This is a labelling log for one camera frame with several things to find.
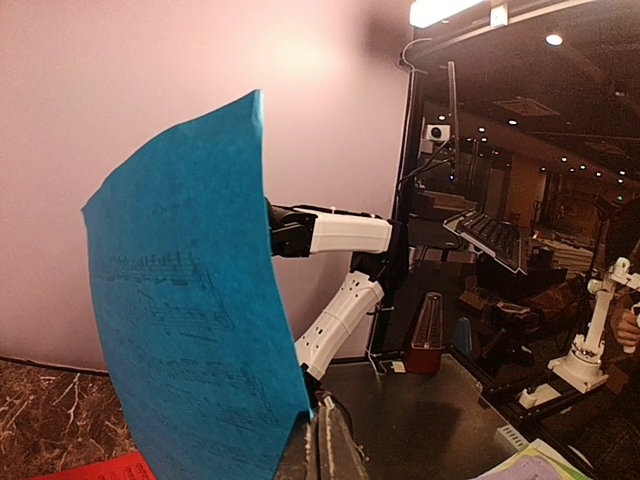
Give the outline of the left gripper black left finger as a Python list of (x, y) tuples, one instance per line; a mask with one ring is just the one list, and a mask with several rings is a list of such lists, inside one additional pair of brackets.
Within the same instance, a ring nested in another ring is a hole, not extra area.
[(290, 432), (274, 479), (317, 480), (319, 478), (318, 418), (300, 414)]

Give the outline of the blue sheet music page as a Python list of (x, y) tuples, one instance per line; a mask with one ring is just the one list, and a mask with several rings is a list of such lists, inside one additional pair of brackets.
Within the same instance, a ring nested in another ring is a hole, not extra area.
[(271, 260), (262, 94), (158, 134), (83, 209), (102, 350), (159, 479), (270, 479), (310, 409)]

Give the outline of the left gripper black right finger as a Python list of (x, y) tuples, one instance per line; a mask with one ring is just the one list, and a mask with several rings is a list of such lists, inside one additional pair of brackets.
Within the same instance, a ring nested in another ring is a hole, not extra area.
[(319, 478), (369, 479), (363, 457), (338, 407), (319, 410)]

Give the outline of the small white desktop robot arm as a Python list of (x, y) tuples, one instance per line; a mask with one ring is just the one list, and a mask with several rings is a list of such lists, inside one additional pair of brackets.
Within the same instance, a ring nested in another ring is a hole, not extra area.
[(546, 372), (558, 377), (580, 394), (587, 394), (606, 383), (609, 375), (602, 370), (605, 349), (604, 329), (609, 307), (617, 287), (639, 291), (639, 274), (630, 273), (630, 261), (619, 257), (602, 279), (592, 279), (587, 291), (595, 296), (595, 307), (586, 334), (577, 334), (567, 353), (551, 359)]

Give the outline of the person's hand in background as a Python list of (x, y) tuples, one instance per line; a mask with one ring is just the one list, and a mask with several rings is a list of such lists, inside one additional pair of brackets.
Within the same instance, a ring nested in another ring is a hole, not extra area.
[(612, 329), (616, 341), (625, 353), (632, 354), (639, 344), (639, 326), (637, 316), (630, 309), (618, 309), (612, 320)]

